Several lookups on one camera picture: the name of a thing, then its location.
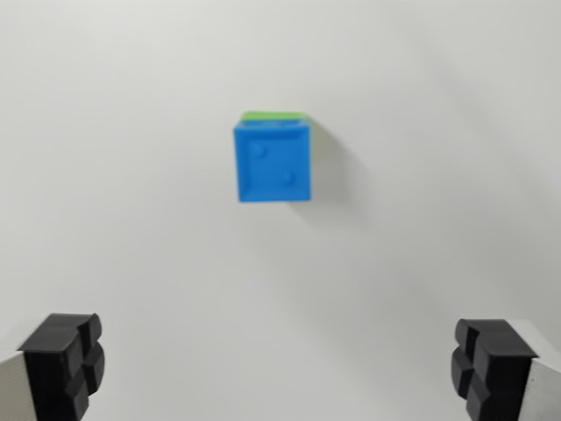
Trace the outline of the black-padded silver gripper right finger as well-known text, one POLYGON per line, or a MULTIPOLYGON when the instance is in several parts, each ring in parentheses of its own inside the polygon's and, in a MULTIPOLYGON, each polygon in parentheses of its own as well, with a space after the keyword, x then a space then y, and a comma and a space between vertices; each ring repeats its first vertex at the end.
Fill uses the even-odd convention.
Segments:
POLYGON ((460 319, 451 380, 472 420, 560 419, 560 350, 527 320, 460 319))

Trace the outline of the black-padded silver gripper left finger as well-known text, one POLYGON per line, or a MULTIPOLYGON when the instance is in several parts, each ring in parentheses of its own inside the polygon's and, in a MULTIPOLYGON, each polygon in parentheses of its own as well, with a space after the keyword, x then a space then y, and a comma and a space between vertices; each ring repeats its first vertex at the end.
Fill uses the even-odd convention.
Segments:
POLYGON ((102 323, 52 313, 17 349, 1 349, 1 419, 79 421, 103 381, 102 323))

